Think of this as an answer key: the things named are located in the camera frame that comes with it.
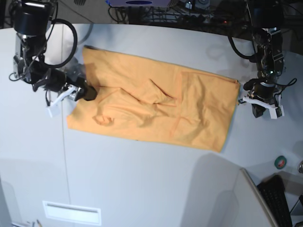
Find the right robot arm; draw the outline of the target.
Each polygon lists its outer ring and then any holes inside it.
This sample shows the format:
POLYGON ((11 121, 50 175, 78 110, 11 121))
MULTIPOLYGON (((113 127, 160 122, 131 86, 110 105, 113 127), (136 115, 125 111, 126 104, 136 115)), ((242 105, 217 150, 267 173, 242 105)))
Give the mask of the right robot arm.
POLYGON ((13 81, 24 81, 32 86, 33 91, 43 88, 46 92, 55 92, 62 99, 70 97, 74 101, 83 99, 92 101, 97 91, 84 77, 71 75, 62 68, 68 64, 77 50, 78 35, 69 21, 57 17, 56 0, 14 0, 11 18, 16 31, 16 50, 13 57, 13 81), (55 24, 66 25, 72 32, 73 43, 69 56, 59 64, 45 62, 45 52, 55 24))

